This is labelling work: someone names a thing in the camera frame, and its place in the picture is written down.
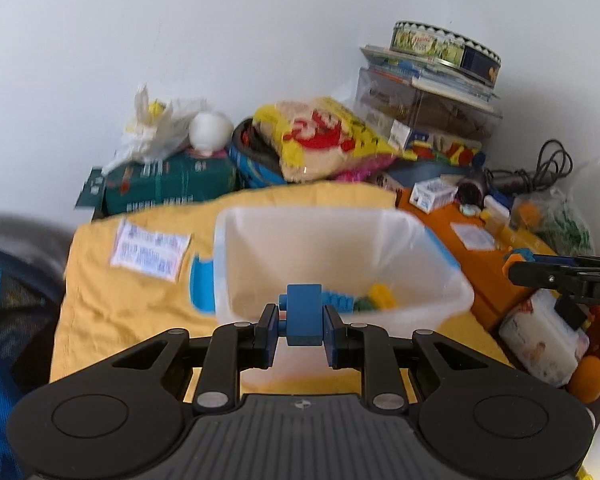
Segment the yellow cloth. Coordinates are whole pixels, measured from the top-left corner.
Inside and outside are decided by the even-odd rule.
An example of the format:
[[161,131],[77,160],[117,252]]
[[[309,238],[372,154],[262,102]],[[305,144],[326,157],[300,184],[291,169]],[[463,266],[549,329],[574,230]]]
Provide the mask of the yellow cloth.
[[[195,254],[200,258],[212,257],[216,216],[222,209],[244,205],[392,208],[394,203],[393,193],[367,184],[321,182],[247,190],[212,202],[161,206],[129,215],[128,219],[140,227],[191,236],[175,283],[109,266],[119,216],[81,226],[76,231],[66,268],[66,297],[56,331],[51,380],[81,370],[169,328],[186,328],[191,337],[210,335],[217,326],[216,320],[192,306],[189,272]],[[440,331],[506,362],[495,341],[471,313],[446,321]],[[275,389],[279,393],[297,394],[351,392],[359,389],[359,384],[358,373],[352,371],[350,376],[339,376],[337,381],[277,384]]]

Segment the white translucent storage box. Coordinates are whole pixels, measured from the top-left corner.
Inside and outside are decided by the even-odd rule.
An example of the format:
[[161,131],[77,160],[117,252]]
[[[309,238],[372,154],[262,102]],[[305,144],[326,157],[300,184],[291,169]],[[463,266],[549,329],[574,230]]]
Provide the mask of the white translucent storage box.
[[[391,288],[398,308],[343,315],[344,322],[384,327],[411,337],[467,311],[474,290],[427,227],[401,210],[325,207],[237,207],[222,211],[214,240],[214,295],[219,324],[257,322],[286,286],[320,283],[353,297],[374,283]],[[335,373],[322,347],[278,341],[273,367],[247,370],[247,383]]]

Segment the white tag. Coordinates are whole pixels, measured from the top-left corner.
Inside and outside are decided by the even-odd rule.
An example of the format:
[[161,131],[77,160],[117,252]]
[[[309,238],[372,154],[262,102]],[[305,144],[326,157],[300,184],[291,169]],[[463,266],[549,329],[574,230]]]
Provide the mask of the white tag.
[[468,251],[494,251],[493,236],[474,224],[451,224],[451,228],[460,238]]
[[189,238],[147,231],[121,220],[110,265],[175,282]]
[[403,150],[407,145],[410,135],[410,127],[402,124],[400,121],[394,121],[394,124],[391,126],[391,133],[389,134],[389,145]]

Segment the orange fruit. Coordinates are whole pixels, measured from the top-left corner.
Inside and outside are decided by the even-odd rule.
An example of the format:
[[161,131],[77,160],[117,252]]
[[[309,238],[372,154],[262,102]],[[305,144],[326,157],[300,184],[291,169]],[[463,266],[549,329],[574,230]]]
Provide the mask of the orange fruit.
[[583,404],[596,400],[600,396],[600,359],[584,356],[567,384],[567,391]]

